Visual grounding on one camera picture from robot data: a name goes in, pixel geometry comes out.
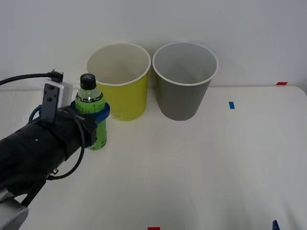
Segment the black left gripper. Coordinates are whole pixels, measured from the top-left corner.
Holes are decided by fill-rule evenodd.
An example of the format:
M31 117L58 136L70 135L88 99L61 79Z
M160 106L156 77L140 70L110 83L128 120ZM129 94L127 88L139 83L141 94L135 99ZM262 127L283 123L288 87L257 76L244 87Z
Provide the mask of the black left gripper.
M73 154L81 147L82 137L75 123L80 122L85 138L85 147L96 142L97 125L105 121L110 115L110 106L105 103L104 109L92 115L80 114L76 110L76 103L72 101L69 107L60 108L56 112L54 133L64 143L67 154Z

